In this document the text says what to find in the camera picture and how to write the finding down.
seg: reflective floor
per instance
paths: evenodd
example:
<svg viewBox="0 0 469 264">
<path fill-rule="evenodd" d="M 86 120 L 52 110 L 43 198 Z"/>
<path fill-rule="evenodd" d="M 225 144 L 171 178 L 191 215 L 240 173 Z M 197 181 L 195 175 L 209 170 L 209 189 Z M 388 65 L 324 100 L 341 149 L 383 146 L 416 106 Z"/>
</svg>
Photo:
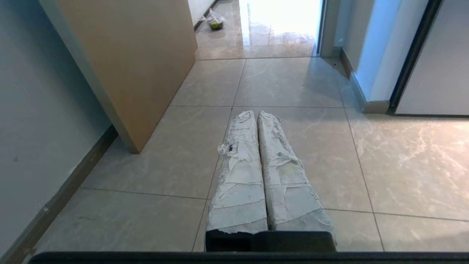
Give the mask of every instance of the reflective floor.
<svg viewBox="0 0 469 264">
<path fill-rule="evenodd" d="M 203 251 L 228 121 L 282 128 L 338 251 L 469 251 L 467 119 L 362 114 L 336 58 L 196 61 L 139 155 L 118 138 L 37 244 Z"/>
<path fill-rule="evenodd" d="M 222 30 L 196 31 L 197 59 L 311 57 L 321 0 L 220 0 Z"/>
</svg>

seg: floor tile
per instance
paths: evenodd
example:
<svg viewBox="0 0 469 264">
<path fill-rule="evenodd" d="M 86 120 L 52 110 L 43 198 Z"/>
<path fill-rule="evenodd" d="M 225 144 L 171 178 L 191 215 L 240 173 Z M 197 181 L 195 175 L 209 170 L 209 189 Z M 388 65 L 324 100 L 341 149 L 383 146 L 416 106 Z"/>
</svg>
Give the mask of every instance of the floor tile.
<svg viewBox="0 0 469 264">
<path fill-rule="evenodd" d="M 469 222 L 376 215 L 386 251 L 469 251 Z"/>
<path fill-rule="evenodd" d="M 206 198 L 230 107 L 168 107 L 138 155 L 117 139 L 83 186 Z"/>
<path fill-rule="evenodd" d="M 334 225 L 337 251 L 383 251 L 372 213 L 326 211 Z"/>
<path fill-rule="evenodd" d="M 314 43 L 314 36 L 308 33 L 284 32 L 272 29 L 269 45 Z"/>
<path fill-rule="evenodd" d="M 225 18 L 223 29 L 202 23 L 196 58 L 312 56 L 320 9 L 319 0 L 219 0 L 213 10 Z"/>
<path fill-rule="evenodd" d="M 234 105 L 343 107 L 332 67 L 321 58 L 246 60 Z"/>
<path fill-rule="evenodd" d="M 280 117 L 288 142 L 325 208 L 371 211 L 344 109 L 234 107 L 232 116 L 246 110 Z"/>
<path fill-rule="evenodd" d="M 205 200 L 79 189 L 37 244 L 44 251 L 191 251 Z"/>
<path fill-rule="evenodd" d="M 334 77 L 337 80 L 339 85 L 340 94 L 342 96 L 342 101 L 344 102 L 344 107 L 348 108 L 358 108 L 358 99 L 355 96 L 350 80 L 347 78 L 345 69 L 342 66 L 339 58 L 330 59 L 331 65 L 334 68 Z"/>
<path fill-rule="evenodd" d="M 215 195 L 215 190 L 217 189 L 218 177 L 220 176 L 221 163 L 223 162 L 223 156 L 218 156 L 217 166 L 215 167 L 215 172 L 213 173 L 212 184 L 210 185 L 210 190 L 208 192 L 208 199 L 212 199 Z"/>
<path fill-rule="evenodd" d="M 469 219 L 469 120 L 346 110 L 375 212 Z"/>
<path fill-rule="evenodd" d="M 171 105 L 232 106 L 244 60 L 196 61 Z"/>
<path fill-rule="evenodd" d="M 207 200 L 205 203 L 204 214 L 202 216 L 202 221 L 200 221 L 199 232 L 197 233 L 196 242 L 194 243 L 192 252 L 205 251 L 205 231 L 207 230 L 207 216 L 210 202 L 211 200 Z"/>
<path fill-rule="evenodd" d="M 312 57 L 314 43 L 282 44 L 268 46 L 199 47 L 196 60 Z"/>
</svg>

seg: plastic bag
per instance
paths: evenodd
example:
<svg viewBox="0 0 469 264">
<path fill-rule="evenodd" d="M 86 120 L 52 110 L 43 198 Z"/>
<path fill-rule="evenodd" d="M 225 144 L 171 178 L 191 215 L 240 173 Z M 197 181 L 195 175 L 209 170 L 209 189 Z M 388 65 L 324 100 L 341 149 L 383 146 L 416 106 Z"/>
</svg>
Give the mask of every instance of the plastic bag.
<svg viewBox="0 0 469 264">
<path fill-rule="evenodd" d="M 220 30 L 223 28 L 226 18 L 210 9 L 208 15 L 201 17 L 199 20 L 206 21 L 212 30 Z"/>
</svg>

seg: green fruit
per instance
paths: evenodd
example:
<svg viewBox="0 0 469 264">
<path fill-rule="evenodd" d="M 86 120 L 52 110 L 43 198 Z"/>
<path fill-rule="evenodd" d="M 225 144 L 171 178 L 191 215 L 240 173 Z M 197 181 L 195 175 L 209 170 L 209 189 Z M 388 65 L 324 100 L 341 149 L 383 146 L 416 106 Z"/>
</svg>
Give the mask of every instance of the green fruit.
<svg viewBox="0 0 469 264">
<path fill-rule="evenodd" d="M 211 29 L 217 29 L 219 26 L 220 26 L 220 24 L 219 24 L 218 22 L 212 22 L 212 23 L 210 23 Z"/>
</svg>

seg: grout line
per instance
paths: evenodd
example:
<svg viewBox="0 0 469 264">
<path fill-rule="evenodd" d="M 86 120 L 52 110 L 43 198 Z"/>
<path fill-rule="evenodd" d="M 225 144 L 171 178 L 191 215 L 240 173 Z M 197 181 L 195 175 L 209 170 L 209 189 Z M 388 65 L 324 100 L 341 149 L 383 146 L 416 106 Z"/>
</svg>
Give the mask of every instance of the grout line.
<svg viewBox="0 0 469 264">
<path fill-rule="evenodd" d="M 194 252 L 194 247 L 196 246 L 197 236 L 199 236 L 200 224 L 202 223 L 202 219 L 204 218 L 204 213 L 205 213 L 205 207 L 206 206 L 207 206 L 207 200 L 205 200 L 204 209 L 202 209 L 202 215 L 200 216 L 199 225 L 197 226 L 196 237 L 194 238 L 194 243 L 192 243 L 191 252 Z"/>
<path fill-rule="evenodd" d="M 262 105 L 233 105 L 233 106 L 230 106 L 230 105 L 224 105 L 224 106 L 218 106 L 218 105 L 170 105 L 170 107 L 270 107 L 270 108 L 282 107 L 282 108 L 338 108 L 338 109 L 344 109 L 344 107 L 342 107 L 342 106 L 262 106 Z"/>
<path fill-rule="evenodd" d="M 263 106 L 263 105 L 234 105 L 233 107 L 285 107 L 285 108 L 339 108 L 343 109 L 342 106 Z"/>
<path fill-rule="evenodd" d="M 243 71 L 244 71 L 244 65 L 242 66 L 241 77 L 242 77 L 242 72 Z M 225 140 L 225 136 L 227 134 L 228 126 L 230 125 L 230 118 L 231 118 L 232 113 L 233 113 L 233 106 L 231 106 L 230 114 L 228 115 L 228 122 L 227 122 L 227 126 L 225 128 L 225 133 L 223 134 L 223 139 L 221 140 L 221 144 L 223 144 L 223 141 Z M 218 161 L 219 160 L 220 160 L 220 154 L 218 154 L 217 163 L 215 164 L 215 168 L 213 168 L 212 179 L 210 180 L 210 185 L 208 187 L 208 192 L 207 192 L 207 196 L 206 196 L 206 199 L 205 199 L 204 209 L 202 210 L 202 215 L 200 216 L 199 225 L 197 226 L 196 237 L 194 239 L 194 243 L 192 244 L 192 251 L 191 252 L 194 252 L 194 247 L 196 246 L 197 236 L 199 235 L 199 231 L 200 231 L 200 224 L 202 223 L 202 219 L 204 218 L 205 208 L 207 207 L 207 200 L 209 200 L 208 196 L 210 195 L 210 190 L 212 188 L 213 178 L 215 177 L 215 172 L 217 171 L 217 166 L 218 166 Z"/>
<path fill-rule="evenodd" d="M 83 189 L 83 190 L 94 190 L 94 191 L 108 191 L 108 192 L 117 192 L 117 193 L 127 193 L 127 194 L 146 194 L 146 195 L 156 195 L 156 196 L 169 196 L 169 197 L 178 197 L 178 198 L 188 198 L 188 199 L 207 200 L 206 198 L 197 198 L 197 197 L 189 197 L 189 196 L 168 195 L 168 194 L 152 194 L 152 193 L 140 193 L 140 192 L 110 190 L 110 189 L 93 188 L 93 187 L 80 187 L 80 189 Z"/>
<path fill-rule="evenodd" d="M 232 107 L 231 105 L 170 105 L 168 107 Z"/>
<path fill-rule="evenodd" d="M 242 80 L 242 74 L 244 73 L 244 67 L 246 67 L 246 61 L 247 60 L 244 60 L 244 64 L 242 65 L 241 76 L 239 77 L 238 88 L 236 89 L 236 93 L 234 95 L 233 104 L 231 105 L 231 111 L 233 111 L 233 107 L 235 106 L 236 96 L 238 95 L 239 85 L 241 84 L 241 80 Z"/>
<path fill-rule="evenodd" d="M 337 77 L 335 76 L 335 73 L 333 72 L 332 73 L 332 76 L 334 77 L 334 80 L 335 80 L 335 83 L 337 84 L 337 89 L 339 90 L 339 94 L 340 94 L 340 100 L 342 101 L 342 107 L 345 108 L 345 103 L 344 103 L 344 98 L 342 97 L 342 89 L 340 88 L 340 85 L 339 85 L 339 81 L 337 80 Z"/>
<path fill-rule="evenodd" d="M 331 210 L 331 211 L 342 211 L 342 212 L 355 212 L 355 213 L 366 213 L 366 214 L 372 214 L 373 212 L 369 211 L 360 211 L 360 210 L 348 210 L 348 209 L 333 209 L 333 208 L 325 208 L 325 210 Z"/>
<path fill-rule="evenodd" d="M 426 218 L 426 219 L 435 219 L 435 220 L 469 222 L 469 220 L 464 220 L 464 219 L 451 219 L 451 218 L 442 218 L 442 217 L 426 217 L 426 216 L 414 216 L 414 215 L 403 215 L 403 214 L 393 214 L 393 213 L 378 213 L 378 212 L 375 212 L 375 214 L 388 215 L 388 216 L 416 217 L 416 218 Z"/>
<path fill-rule="evenodd" d="M 348 210 L 348 209 L 333 209 L 333 208 L 324 208 L 324 209 L 330 210 L 330 211 L 355 212 L 355 213 L 366 213 L 366 214 L 385 215 L 385 216 L 415 217 L 415 218 L 426 218 L 426 219 L 445 220 L 445 221 L 469 222 L 469 220 L 464 220 L 464 219 L 451 219 L 451 218 L 442 218 L 442 217 L 426 217 L 426 216 L 404 215 L 404 214 L 394 214 L 394 213 L 379 213 L 379 212 L 373 213 L 373 212 L 367 212 L 367 211 Z"/>
<path fill-rule="evenodd" d="M 363 173 L 362 163 L 360 162 L 360 157 L 358 156 L 358 151 L 356 149 L 355 139 L 353 137 L 353 132 L 352 132 L 352 126 L 350 125 L 350 121 L 348 119 L 347 111 L 345 111 L 345 116 L 347 117 L 348 128 L 350 129 L 350 135 L 352 137 L 353 146 L 355 148 L 356 158 L 358 160 L 358 164 L 360 165 L 360 171 L 362 172 L 362 177 L 363 177 L 363 182 L 365 183 L 366 193 L 368 194 L 368 199 L 370 200 L 371 211 L 373 212 L 373 217 L 375 218 L 376 229 L 378 231 L 379 240 L 381 241 L 381 247 L 383 248 L 383 251 L 386 252 L 386 250 L 384 249 L 384 243 L 383 243 L 383 239 L 381 237 L 381 232 L 379 231 L 378 221 L 376 220 L 375 210 L 373 209 L 373 203 L 371 202 L 370 191 L 368 190 L 368 186 L 367 186 L 366 180 L 365 180 L 365 174 Z"/>
<path fill-rule="evenodd" d="M 257 58 L 225 58 L 225 59 L 196 59 L 196 61 L 222 61 L 222 60 L 255 60 L 255 59 L 290 59 L 290 58 L 319 58 L 319 56 L 299 56 L 299 57 L 257 57 Z"/>
</svg>

